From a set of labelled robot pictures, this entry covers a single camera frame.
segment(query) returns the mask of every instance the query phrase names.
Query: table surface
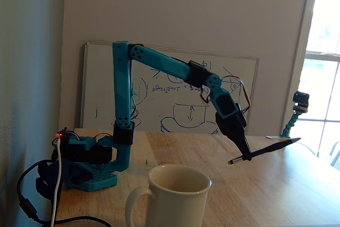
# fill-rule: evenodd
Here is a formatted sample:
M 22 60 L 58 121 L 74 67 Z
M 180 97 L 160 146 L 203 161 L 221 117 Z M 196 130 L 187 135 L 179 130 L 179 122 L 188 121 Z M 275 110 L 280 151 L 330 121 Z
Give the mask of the table surface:
M 75 129 L 80 136 L 108 130 Z M 274 143 L 248 137 L 252 150 Z M 182 164 L 205 172 L 212 180 L 204 227 L 298 226 L 340 224 L 340 172 L 324 164 L 301 144 L 227 165 L 239 156 L 222 135 L 135 132 L 130 168 L 118 175 L 118 186 L 96 192 L 64 190 L 58 219 L 90 215 L 126 226 L 125 202 L 137 186 L 147 186 L 148 171 L 161 164 Z M 135 207 L 136 226 L 144 226 L 147 198 Z M 102 226 L 77 221 L 64 227 Z

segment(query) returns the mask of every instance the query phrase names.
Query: whiteboard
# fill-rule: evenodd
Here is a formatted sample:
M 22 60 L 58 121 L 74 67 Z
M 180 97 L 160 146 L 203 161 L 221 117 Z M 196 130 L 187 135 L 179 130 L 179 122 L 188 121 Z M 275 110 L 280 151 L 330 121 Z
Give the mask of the whiteboard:
M 186 63 L 193 60 L 221 78 L 236 75 L 242 79 L 251 98 L 258 59 L 248 56 L 150 47 Z M 247 107 L 241 84 L 226 78 L 223 88 L 235 102 Z M 132 121 L 135 130 L 151 132 L 217 134 L 216 110 L 200 98 L 200 90 L 181 79 L 132 61 L 133 99 L 136 105 Z M 208 96 L 205 88 L 204 97 Z M 81 127 L 112 129 L 115 120 L 113 57 L 111 43 L 86 44 Z

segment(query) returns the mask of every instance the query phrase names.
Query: white wall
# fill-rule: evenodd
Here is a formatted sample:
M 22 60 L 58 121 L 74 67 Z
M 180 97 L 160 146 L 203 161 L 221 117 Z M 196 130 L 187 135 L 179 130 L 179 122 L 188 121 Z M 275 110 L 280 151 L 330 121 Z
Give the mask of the white wall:
M 79 125 L 83 44 L 128 40 L 258 57 L 248 134 L 278 134 L 303 6 L 304 0 L 65 0 L 59 127 Z
M 50 158 L 58 129 L 64 0 L 0 0 L 0 226 L 41 226 L 19 208 L 16 182 Z M 44 220 L 50 203 L 23 182 Z

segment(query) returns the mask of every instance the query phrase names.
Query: coffee mug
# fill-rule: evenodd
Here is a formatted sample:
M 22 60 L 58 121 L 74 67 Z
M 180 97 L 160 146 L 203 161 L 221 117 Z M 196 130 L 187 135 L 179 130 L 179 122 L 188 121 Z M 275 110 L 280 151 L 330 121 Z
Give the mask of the coffee mug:
M 135 202 L 149 196 L 146 227 L 201 227 L 211 180 L 203 172 L 182 165 L 161 165 L 149 171 L 149 188 L 137 187 L 125 205 L 127 227 L 134 227 Z

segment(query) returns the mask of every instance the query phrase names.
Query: white cable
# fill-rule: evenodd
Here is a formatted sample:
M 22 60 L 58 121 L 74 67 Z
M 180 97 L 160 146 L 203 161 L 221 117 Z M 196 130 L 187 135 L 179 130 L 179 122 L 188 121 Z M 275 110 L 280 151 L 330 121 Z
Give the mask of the white cable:
M 58 138 L 58 141 L 57 141 L 57 151 L 58 151 L 59 171 L 58 171 L 57 184 L 56 184 L 55 190 L 54 190 L 54 199 L 53 199 L 53 211 L 52 211 L 51 227 L 54 226 L 54 220 L 55 220 L 56 209 L 57 209 L 58 188 L 59 188 L 59 184 L 60 184 L 60 179 L 61 179 L 61 177 L 62 177 L 62 156 L 61 156 L 61 153 L 60 153 L 60 138 Z
M 67 133 L 75 135 L 76 138 L 77 138 L 77 140 L 80 141 L 80 137 L 79 137 L 75 132 L 73 132 L 73 131 L 68 131 Z

